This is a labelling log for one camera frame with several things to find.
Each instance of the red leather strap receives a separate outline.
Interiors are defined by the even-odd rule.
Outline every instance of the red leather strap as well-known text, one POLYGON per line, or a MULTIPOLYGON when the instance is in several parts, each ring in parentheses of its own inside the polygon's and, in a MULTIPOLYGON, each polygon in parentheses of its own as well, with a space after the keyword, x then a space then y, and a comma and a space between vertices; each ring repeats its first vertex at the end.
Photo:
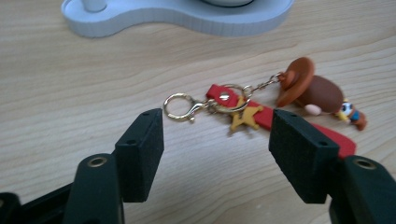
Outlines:
MULTIPOLYGON (((226 107, 234 107, 238 103, 238 95, 235 92, 227 87, 212 85, 209 91, 206 93, 206 97, 208 99, 214 99, 218 104, 226 106, 226 107), (227 100, 223 100, 220 98, 224 93, 229 95, 227 100)), ((259 106, 260 104, 250 101, 248 106, 259 106)), ((259 124, 264 129, 270 131, 273 119, 273 109, 271 107, 262 105, 264 110, 257 112, 253 118, 257 124, 259 124)), ((338 152, 338 157, 343 159, 346 156, 354 155, 356 151, 356 144, 349 139, 348 137, 337 133, 331 129, 325 128, 315 123, 311 123, 315 128, 317 128, 320 132, 324 133, 330 139, 332 139, 339 147, 340 150, 338 152)))

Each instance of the white stand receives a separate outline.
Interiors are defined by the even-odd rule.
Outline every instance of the white stand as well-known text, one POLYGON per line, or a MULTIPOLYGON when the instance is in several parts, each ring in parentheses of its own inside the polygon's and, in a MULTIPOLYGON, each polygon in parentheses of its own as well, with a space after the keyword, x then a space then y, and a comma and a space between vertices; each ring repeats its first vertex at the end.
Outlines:
POLYGON ((200 0, 64 0, 62 13, 78 35, 103 37, 143 22, 168 22, 225 36, 258 35, 276 28, 294 0, 254 0, 216 7, 200 0))

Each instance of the gold star charm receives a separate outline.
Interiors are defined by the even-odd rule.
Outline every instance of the gold star charm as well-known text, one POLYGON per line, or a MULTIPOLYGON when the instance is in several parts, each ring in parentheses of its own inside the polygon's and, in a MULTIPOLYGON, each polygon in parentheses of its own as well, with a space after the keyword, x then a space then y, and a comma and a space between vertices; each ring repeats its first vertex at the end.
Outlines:
MULTIPOLYGON (((239 101, 237 106, 240 106, 243 104, 244 97, 239 96, 239 101)), ((264 110, 264 108, 259 105, 259 106, 247 106, 242 112, 234 112, 231 114, 233 116, 233 123, 230 127, 231 131, 235 131, 236 127, 238 127, 241 124, 246 124, 254 129, 259 129, 260 126, 256 124, 256 121, 253 118, 253 115, 255 115, 257 112, 264 110)))

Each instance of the gold clasp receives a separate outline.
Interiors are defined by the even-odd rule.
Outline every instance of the gold clasp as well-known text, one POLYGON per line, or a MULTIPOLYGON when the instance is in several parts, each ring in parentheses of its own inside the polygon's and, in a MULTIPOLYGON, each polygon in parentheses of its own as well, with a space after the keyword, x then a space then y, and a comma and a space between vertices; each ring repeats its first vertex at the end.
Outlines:
POLYGON ((246 101, 236 107, 226 107, 226 106, 219 105, 214 99, 198 101, 186 93, 176 93, 176 94, 170 95, 168 98, 166 98, 165 102, 163 102, 163 111, 166 114, 166 116, 168 116, 171 119, 177 119, 177 120, 188 119, 189 121, 194 122, 195 112, 202 108, 207 108, 210 113, 219 112, 219 113, 223 113, 223 114, 232 114, 232 113, 244 110, 248 106, 248 103, 250 102, 250 97, 252 95, 251 87, 247 86, 247 87, 243 88, 238 85, 224 85, 224 86, 228 87, 228 88, 234 88, 234 89, 240 90, 242 92, 242 95, 246 99, 246 101), (169 112, 167 107, 168 107, 169 103, 176 98, 185 99, 190 102, 191 108, 189 109, 189 111, 186 114, 175 115, 175 114, 172 114, 169 112))
POLYGON ((188 119, 191 122, 194 122, 194 120, 195 120, 195 117, 194 117, 195 111, 200 110, 202 108, 207 108, 207 107, 208 107, 207 101, 203 101, 203 102, 197 101, 186 93, 176 93, 176 94, 170 95, 168 98, 166 98, 165 102, 163 102, 163 110, 164 110, 166 116, 168 116, 171 119, 188 119), (190 102, 191 108, 186 114, 174 115, 168 111, 167 107, 169 105, 169 102, 176 98, 186 99, 187 101, 190 102))

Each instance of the light wood surface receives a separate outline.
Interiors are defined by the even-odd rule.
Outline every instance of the light wood surface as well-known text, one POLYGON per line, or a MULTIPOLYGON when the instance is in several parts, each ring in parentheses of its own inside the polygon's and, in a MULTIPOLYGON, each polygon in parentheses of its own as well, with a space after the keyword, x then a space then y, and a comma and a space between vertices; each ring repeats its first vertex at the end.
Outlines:
MULTIPOLYGON (((0 192, 27 203, 73 181, 78 163, 110 153, 136 117, 212 83, 257 85, 307 56, 364 112, 363 132, 331 116, 285 109, 342 133, 396 177, 396 1, 296 1, 277 29, 204 35, 172 24, 108 38, 71 33, 60 0, 0 3, 0 192)), ((274 106, 278 86, 253 99, 274 106)), ((145 203, 127 223, 330 223, 329 201, 304 204, 268 151, 269 133, 201 112, 163 118, 165 151, 145 203)))

